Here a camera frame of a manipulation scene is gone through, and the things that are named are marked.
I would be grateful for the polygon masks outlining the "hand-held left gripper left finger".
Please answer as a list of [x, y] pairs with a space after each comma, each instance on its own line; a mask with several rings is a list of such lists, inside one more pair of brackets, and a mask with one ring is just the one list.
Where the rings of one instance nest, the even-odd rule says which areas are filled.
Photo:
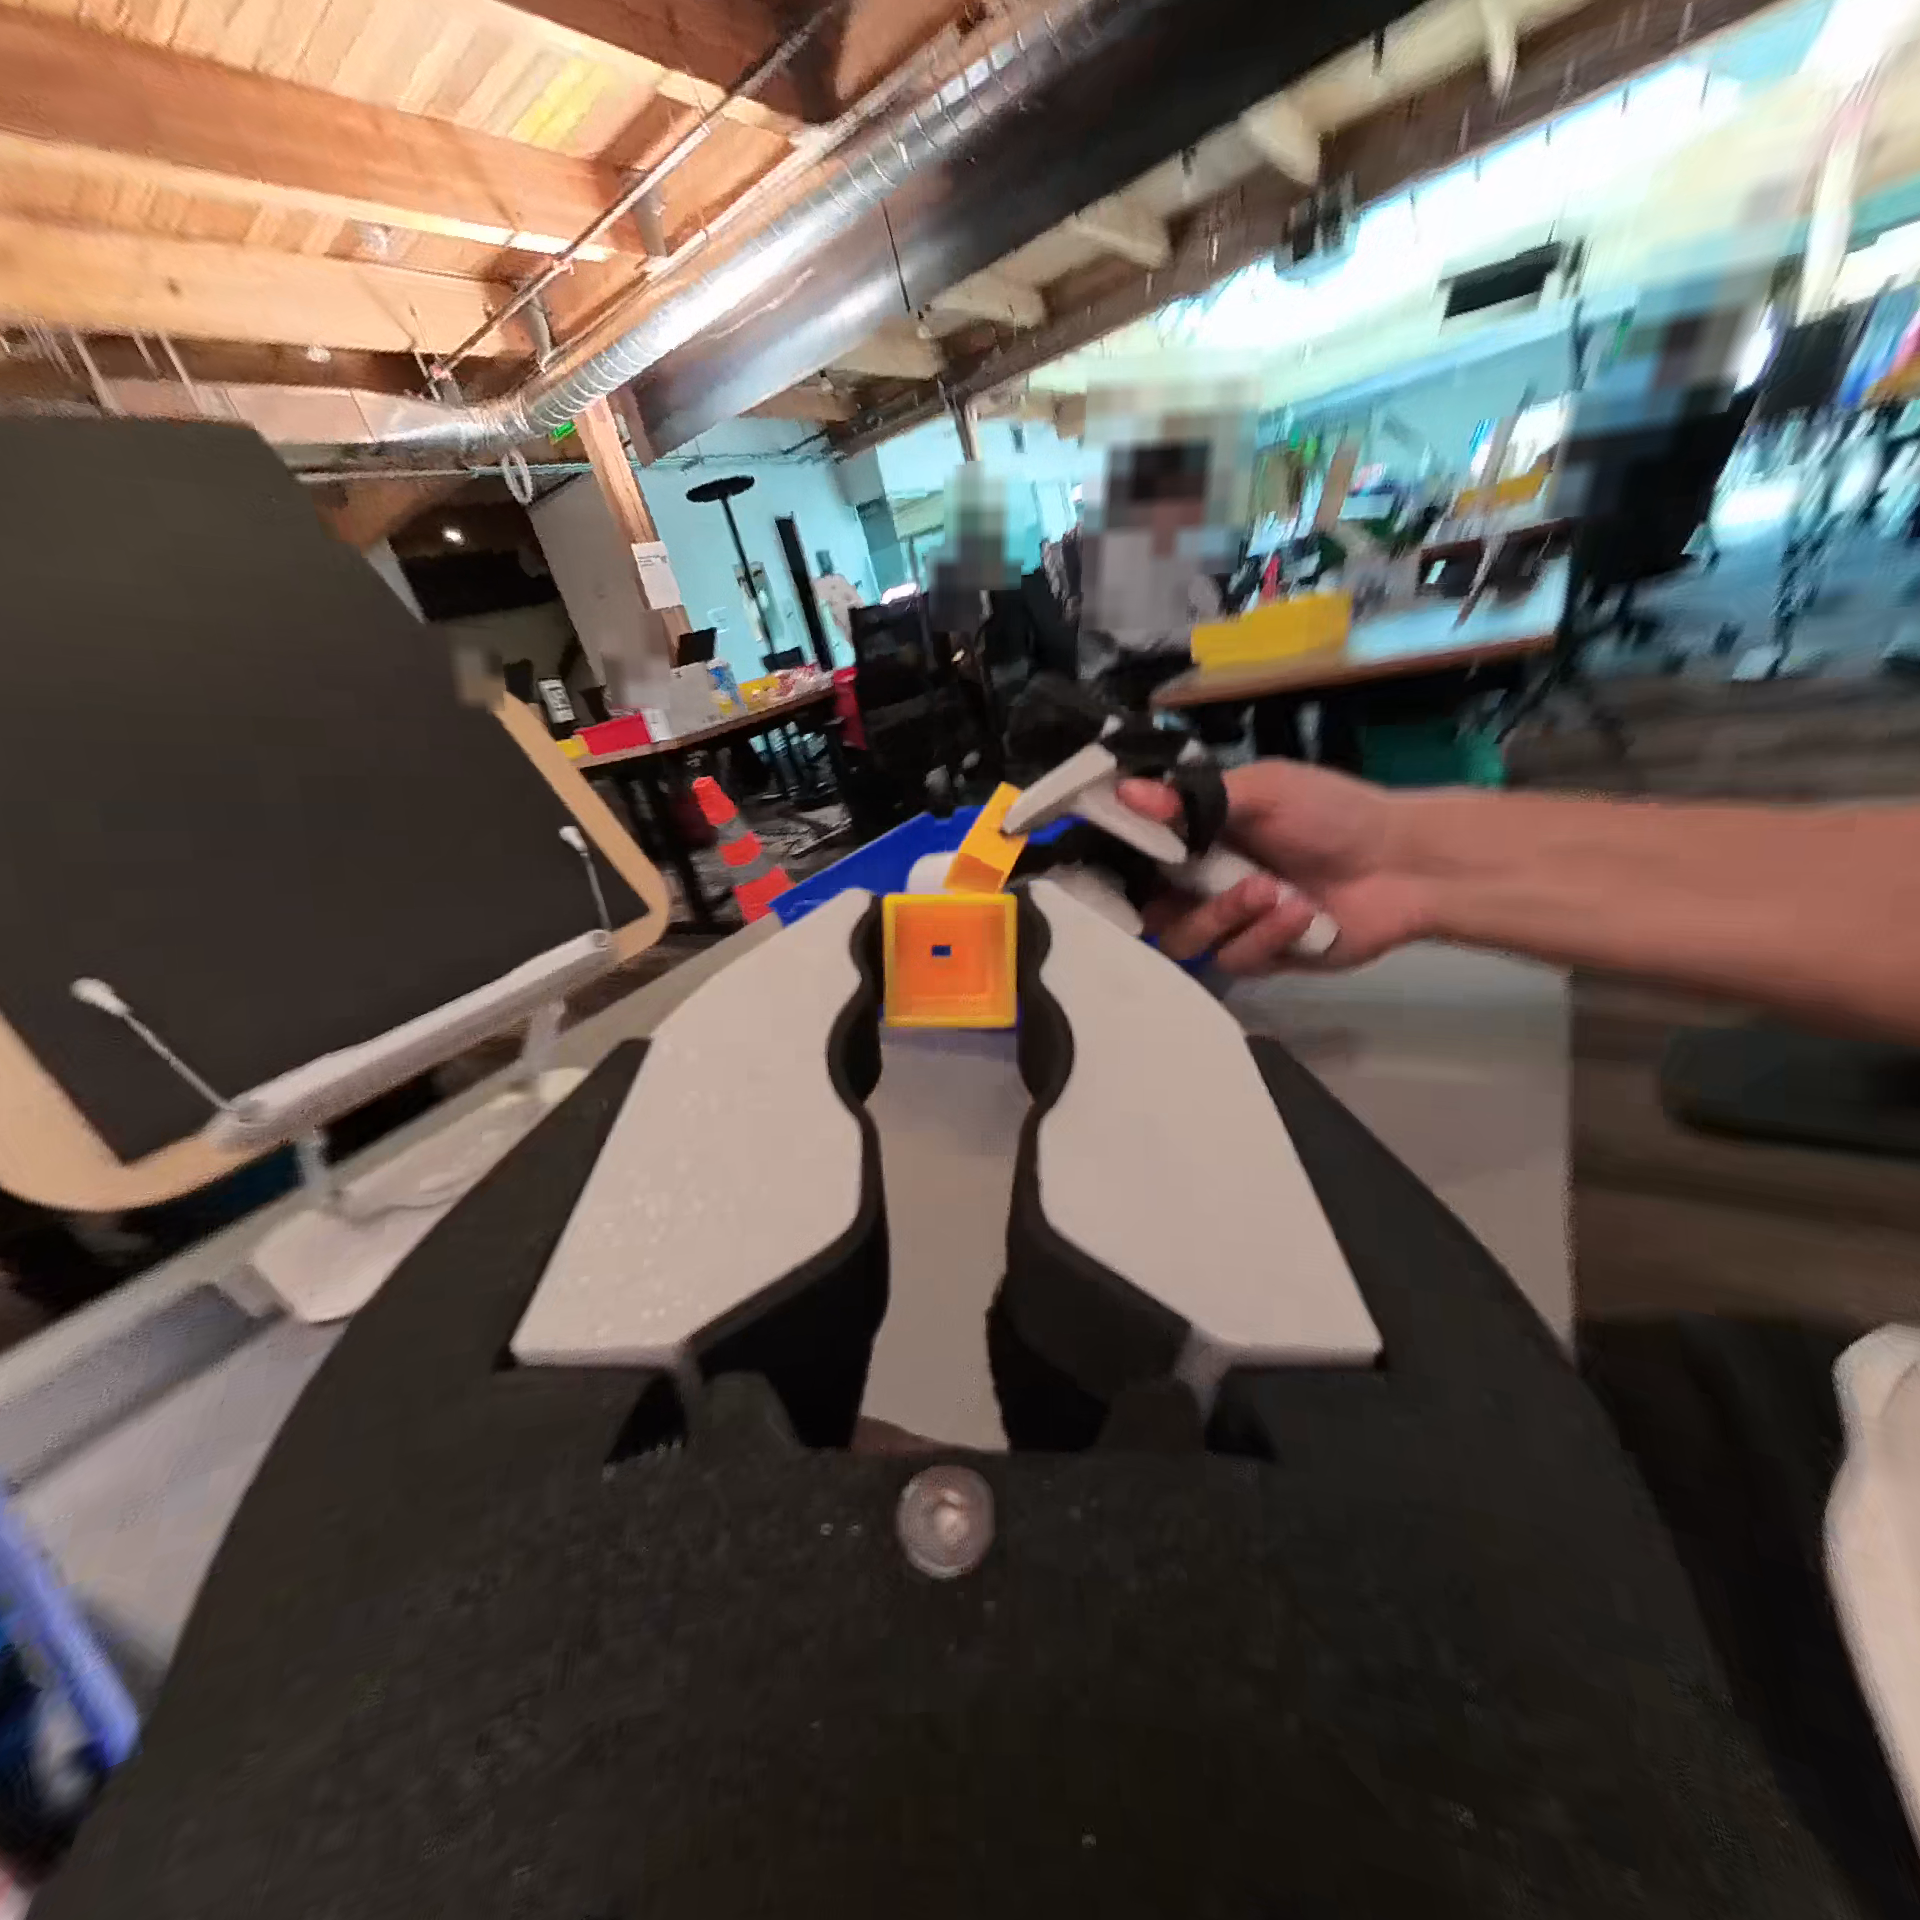
[[879, 900], [848, 888], [716, 972], [644, 1041], [511, 1333], [521, 1369], [768, 1382], [854, 1434], [889, 1304]]

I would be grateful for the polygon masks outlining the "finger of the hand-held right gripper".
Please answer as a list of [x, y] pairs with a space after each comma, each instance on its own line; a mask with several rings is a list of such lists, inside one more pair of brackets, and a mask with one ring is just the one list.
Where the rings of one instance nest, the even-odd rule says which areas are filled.
[[1075, 820], [1108, 828], [1118, 804], [1118, 781], [1119, 764], [1113, 749], [1102, 740], [1088, 742], [1020, 788], [998, 820], [998, 832], [1029, 837]]

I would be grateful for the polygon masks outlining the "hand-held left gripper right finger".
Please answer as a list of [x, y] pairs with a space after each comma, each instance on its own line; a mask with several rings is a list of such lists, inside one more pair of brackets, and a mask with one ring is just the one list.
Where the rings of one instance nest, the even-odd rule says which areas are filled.
[[1195, 978], [1033, 879], [1016, 905], [1025, 1093], [988, 1314], [1015, 1452], [1086, 1452], [1171, 1389], [1366, 1375], [1384, 1338], [1254, 1047]]

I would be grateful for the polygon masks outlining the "orange yellow toy block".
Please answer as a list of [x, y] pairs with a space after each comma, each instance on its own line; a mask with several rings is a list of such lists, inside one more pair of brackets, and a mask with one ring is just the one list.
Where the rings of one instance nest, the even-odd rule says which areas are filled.
[[1013, 832], [1007, 817], [1024, 790], [1001, 781], [974, 815], [963, 844], [950, 856], [941, 892], [950, 896], [1001, 896], [1013, 886], [1025, 832]]

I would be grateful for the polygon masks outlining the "yellow orange square cup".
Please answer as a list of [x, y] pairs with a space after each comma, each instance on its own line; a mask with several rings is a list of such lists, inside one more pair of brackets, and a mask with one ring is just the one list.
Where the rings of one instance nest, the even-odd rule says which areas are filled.
[[879, 1020], [893, 1029], [1016, 1025], [1013, 893], [892, 893], [879, 900]]

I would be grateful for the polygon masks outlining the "blue bin with tag sticker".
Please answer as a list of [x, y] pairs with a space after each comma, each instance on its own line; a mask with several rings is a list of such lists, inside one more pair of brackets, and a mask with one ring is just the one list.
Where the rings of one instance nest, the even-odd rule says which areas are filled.
[[[905, 893], [905, 877], [924, 855], [952, 855], [981, 807], [964, 807], [949, 820], [927, 814], [885, 832], [865, 847], [797, 881], [775, 902], [775, 934], [756, 950], [752, 967], [768, 990], [793, 1001], [841, 1001], [865, 991], [879, 1001], [879, 900]], [[1024, 864], [1071, 862], [1071, 822], [1029, 833]], [[1021, 886], [1007, 893], [1021, 906]], [[1016, 978], [1021, 967], [1021, 914], [1016, 917]]]

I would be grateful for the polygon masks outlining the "person's right hand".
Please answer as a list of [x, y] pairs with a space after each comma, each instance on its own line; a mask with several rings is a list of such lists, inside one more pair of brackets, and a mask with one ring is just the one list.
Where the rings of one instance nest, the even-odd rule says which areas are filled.
[[1150, 898], [1142, 925], [1167, 957], [1227, 976], [1355, 968], [1441, 932], [1429, 879], [1401, 856], [1413, 815], [1382, 788], [1289, 758], [1229, 769], [1221, 788], [1221, 841], [1254, 877]]

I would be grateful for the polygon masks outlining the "yellow bin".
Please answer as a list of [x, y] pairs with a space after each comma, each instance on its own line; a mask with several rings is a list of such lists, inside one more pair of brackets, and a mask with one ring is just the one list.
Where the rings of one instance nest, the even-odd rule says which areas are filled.
[[1347, 590], [1293, 592], [1221, 615], [1190, 628], [1190, 662], [1222, 671], [1244, 664], [1276, 664], [1336, 650], [1352, 631], [1352, 593]]

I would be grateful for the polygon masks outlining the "green bin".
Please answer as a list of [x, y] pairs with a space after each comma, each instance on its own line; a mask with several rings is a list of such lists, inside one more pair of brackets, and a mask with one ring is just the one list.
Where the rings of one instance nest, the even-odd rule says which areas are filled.
[[1360, 726], [1360, 772], [1387, 788], [1504, 788], [1494, 730], [1448, 714]]

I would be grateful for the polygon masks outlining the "wooden table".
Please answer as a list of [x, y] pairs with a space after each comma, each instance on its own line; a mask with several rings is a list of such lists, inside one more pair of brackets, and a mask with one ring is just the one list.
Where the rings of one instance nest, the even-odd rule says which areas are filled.
[[756, 740], [773, 748], [776, 769], [788, 769], [797, 807], [849, 804], [836, 685], [821, 671], [797, 677], [775, 697], [740, 704], [691, 730], [664, 733], [651, 718], [633, 714], [589, 726], [582, 748], [563, 748], [575, 772], [609, 784], [643, 853], [664, 862], [679, 884], [679, 905], [670, 906], [675, 928], [712, 937], [732, 929], [735, 910], [707, 893], [664, 780], [685, 777], [688, 764], [700, 756], [711, 758]]
[[1156, 713], [1195, 714], [1320, 704], [1390, 682], [1477, 677], [1552, 653], [1571, 590], [1573, 518], [1511, 525], [1477, 541], [1459, 599], [1416, 592], [1391, 612], [1355, 620], [1340, 645], [1308, 653], [1192, 664], [1150, 694]]

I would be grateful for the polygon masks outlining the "orange traffic cone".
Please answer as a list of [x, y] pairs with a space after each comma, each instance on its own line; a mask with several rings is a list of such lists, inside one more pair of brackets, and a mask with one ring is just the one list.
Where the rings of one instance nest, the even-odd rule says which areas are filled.
[[790, 892], [790, 874], [773, 860], [720, 781], [709, 775], [694, 777], [691, 794], [711, 828], [740, 918], [745, 922], [771, 918], [776, 911], [776, 900]]

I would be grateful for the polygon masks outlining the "black floor lamp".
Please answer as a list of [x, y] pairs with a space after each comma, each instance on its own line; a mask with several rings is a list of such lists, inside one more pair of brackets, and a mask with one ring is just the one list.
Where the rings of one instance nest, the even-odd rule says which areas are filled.
[[691, 504], [712, 504], [724, 517], [733, 553], [735, 590], [750, 617], [752, 632], [756, 636], [761, 670], [765, 674], [797, 671], [809, 657], [807, 649], [787, 641], [783, 617], [776, 606], [775, 590], [765, 569], [750, 554], [735, 513], [735, 503], [752, 488], [752, 474], [724, 473], [691, 487], [685, 498]]

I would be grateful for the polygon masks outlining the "black panel wooden edge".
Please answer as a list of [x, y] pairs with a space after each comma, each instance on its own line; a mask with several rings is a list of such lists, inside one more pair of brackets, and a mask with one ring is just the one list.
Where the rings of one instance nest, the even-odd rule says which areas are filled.
[[275, 1146], [121, 1024], [99, 976], [237, 1100], [599, 929], [670, 922], [659, 868], [484, 670], [461, 674], [233, 423], [4, 415], [4, 1190], [171, 1202]]

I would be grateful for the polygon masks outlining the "person's white shirt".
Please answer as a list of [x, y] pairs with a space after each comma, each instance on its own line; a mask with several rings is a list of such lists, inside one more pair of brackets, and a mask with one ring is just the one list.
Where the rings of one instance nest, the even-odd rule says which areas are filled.
[[1908, 1836], [1918, 1836], [1918, 1327], [1862, 1334], [1830, 1369], [1840, 1464], [1825, 1575]]

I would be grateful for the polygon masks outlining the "black ceiling duct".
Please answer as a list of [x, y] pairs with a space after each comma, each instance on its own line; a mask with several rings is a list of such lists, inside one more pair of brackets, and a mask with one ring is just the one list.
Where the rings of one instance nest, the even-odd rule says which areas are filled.
[[976, 120], [783, 284], [638, 373], [672, 449], [1137, 181], [1413, 4], [1053, 4], [993, 46]]

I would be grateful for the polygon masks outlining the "silver ventilation duct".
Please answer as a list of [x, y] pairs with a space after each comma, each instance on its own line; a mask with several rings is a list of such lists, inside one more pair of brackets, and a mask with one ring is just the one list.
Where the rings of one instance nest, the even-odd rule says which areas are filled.
[[288, 446], [283, 461], [299, 474], [349, 477], [487, 464], [519, 440], [539, 439], [672, 349], [737, 318], [912, 173], [945, 154], [972, 129], [969, 96], [989, 74], [991, 65], [974, 60], [944, 84], [924, 77], [919, 87], [900, 89], [852, 129], [733, 204], [703, 238], [675, 253], [638, 292], [612, 302], [513, 390], [441, 408], [425, 425], [397, 428], [371, 444]]

